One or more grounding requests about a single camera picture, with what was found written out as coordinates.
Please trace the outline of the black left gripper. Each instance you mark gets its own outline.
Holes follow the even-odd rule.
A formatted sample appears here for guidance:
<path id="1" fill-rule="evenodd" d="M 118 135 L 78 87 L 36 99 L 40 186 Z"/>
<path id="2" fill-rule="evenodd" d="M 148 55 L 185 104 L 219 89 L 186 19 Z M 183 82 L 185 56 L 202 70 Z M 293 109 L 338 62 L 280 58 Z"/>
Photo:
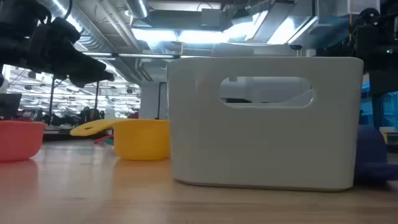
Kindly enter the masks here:
<path id="1" fill-rule="evenodd" d="M 61 17 L 49 24 L 41 24 L 30 34 L 22 35 L 21 65 L 38 71 L 69 75 L 78 88 L 103 80 L 114 81 L 106 64 L 78 53 L 74 44 L 81 34 L 75 26 Z"/>

